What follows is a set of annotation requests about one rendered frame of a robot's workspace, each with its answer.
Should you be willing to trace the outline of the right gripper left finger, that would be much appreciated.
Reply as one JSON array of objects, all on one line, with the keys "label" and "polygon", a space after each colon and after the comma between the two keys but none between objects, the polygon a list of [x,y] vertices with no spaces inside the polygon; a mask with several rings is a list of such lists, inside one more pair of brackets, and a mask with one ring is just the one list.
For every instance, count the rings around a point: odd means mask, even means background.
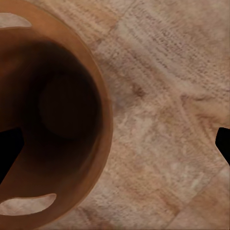
[{"label": "right gripper left finger", "polygon": [[0,133],[0,184],[24,146],[21,128]]}]

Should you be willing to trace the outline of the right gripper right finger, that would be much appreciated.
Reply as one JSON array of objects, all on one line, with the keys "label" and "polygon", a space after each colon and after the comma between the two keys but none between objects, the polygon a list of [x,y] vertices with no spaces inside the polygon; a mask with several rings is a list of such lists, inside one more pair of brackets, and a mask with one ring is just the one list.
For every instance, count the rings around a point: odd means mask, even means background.
[{"label": "right gripper right finger", "polygon": [[224,127],[219,128],[215,144],[230,165],[230,129]]}]

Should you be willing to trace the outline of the trash can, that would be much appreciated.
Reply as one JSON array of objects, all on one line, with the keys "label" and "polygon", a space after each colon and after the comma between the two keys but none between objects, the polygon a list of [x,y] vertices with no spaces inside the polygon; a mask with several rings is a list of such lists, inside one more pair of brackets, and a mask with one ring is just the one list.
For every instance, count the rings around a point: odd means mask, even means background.
[{"label": "trash can", "polygon": [[39,230],[64,218],[101,177],[113,107],[96,57],[66,22],[26,0],[0,0],[31,27],[0,28],[0,133],[21,128],[24,146],[0,184],[0,204],[56,195],[44,211],[0,215],[0,230]]}]

